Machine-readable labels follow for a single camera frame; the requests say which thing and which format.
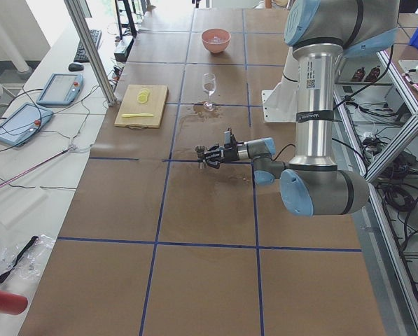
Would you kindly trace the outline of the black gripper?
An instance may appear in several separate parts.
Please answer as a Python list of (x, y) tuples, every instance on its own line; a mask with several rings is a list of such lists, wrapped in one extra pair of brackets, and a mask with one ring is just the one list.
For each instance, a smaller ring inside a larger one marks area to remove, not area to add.
[(205, 156), (221, 156), (221, 157), (205, 157), (199, 158), (200, 164), (208, 167), (219, 169), (222, 163), (236, 162), (239, 160), (238, 145), (237, 142), (227, 143), (224, 146), (220, 146), (219, 143), (215, 143), (212, 147), (204, 151)]

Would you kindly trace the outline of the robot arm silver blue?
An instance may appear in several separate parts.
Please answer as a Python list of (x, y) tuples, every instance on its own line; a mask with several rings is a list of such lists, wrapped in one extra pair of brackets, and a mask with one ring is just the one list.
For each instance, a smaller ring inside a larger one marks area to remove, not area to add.
[(295, 155), (274, 159), (271, 138), (225, 143), (195, 150), (201, 165), (250, 159), (256, 183), (279, 182), (285, 207), (297, 216), (344, 215), (369, 197), (367, 181), (338, 169), (332, 150), (335, 72), (342, 57), (369, 55), (395, 41), (397, 1), (297, 1), (286, 21), (284, 40), (298, 63), (295, 90)]

